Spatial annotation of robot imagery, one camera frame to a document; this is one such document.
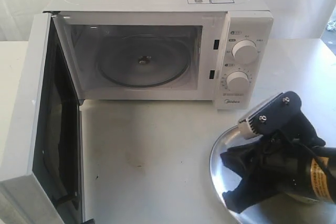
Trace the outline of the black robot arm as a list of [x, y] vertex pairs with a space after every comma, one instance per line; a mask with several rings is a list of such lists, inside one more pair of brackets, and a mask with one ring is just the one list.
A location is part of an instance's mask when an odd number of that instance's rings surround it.
[[235, 189], [222, 193], [233, 212], [281, 193], [335, 203], [335, 148], [326, 147], [302, 113], [270, 133], [262, 131], [257, 141], [228, 148], [220, 158], [241, 178]]

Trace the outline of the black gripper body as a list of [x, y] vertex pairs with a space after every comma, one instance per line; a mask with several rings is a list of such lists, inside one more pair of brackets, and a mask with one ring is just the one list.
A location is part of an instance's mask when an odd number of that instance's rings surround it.
[[261, 168], [265, 179], [259, 185], [259, 200], [279, 192], [292, 197], [325, 200], [326, 159], [317, 154], [325, 141], [318, 137], [306, 116], [298, 113], [270, 135], [260, 135], [264, 144]]

